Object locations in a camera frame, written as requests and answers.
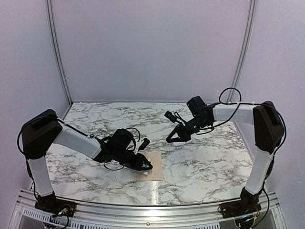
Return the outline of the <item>green white glue stick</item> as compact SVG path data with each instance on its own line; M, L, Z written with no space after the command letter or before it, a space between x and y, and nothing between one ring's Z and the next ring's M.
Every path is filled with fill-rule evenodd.
M153 165L151 164L152 159L148 158L144 163L143 163L143 168L145 168L145 170L143 171L143 174L145 176L147 176L149 174L149 172L153 169Z

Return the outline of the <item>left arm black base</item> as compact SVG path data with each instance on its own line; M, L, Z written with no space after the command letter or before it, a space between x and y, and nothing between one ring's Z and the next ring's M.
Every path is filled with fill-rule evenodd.
M76 203L68 200L59 199L55 196L53 192L47 196L40 196L39 194L35 194L36 203L35 208L52 213L53 215L59 215L62 212L64 215L68 217L73 217Z

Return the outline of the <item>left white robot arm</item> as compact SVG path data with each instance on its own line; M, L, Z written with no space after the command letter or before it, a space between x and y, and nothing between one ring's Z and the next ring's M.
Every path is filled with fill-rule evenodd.
M48 109L26 122L17 135L18 150L25 156L35 190L42 197L41 204L49 212L60 209L55 198L46 164L46 153L52 145L61 145L88 158L106 163L116 161L123 167L145 171L153 168L140 153L149 144L147 138L137 142L134 135L124 128L105 138L85 134L61 120L56 112Z

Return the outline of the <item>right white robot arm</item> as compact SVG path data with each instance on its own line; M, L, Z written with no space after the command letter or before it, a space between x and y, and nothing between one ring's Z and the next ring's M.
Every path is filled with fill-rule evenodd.
M187 106L193 115L193 118L187 122L169 111L165 113L165 117L171 122L178 122L166 138L168 143L187 142L191 140L193 134L216 128L215 122L223 125L232 121L254 127L256 154L244 191L251 195L258 194L270 176L275 162L275 153L285 136L284 122L274 104L266 101L261 104L218 102L207 105L201 97L196 96L187 102Z

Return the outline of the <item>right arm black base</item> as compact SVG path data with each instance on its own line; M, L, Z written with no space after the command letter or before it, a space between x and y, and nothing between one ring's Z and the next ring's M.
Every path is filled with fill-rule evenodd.
M217 211L222 214L224 219L258 212L262 209L259 201L259 196L262 191L263 189L260 189L258 193L251 194L243 188L240 194L240 200L222 203Z

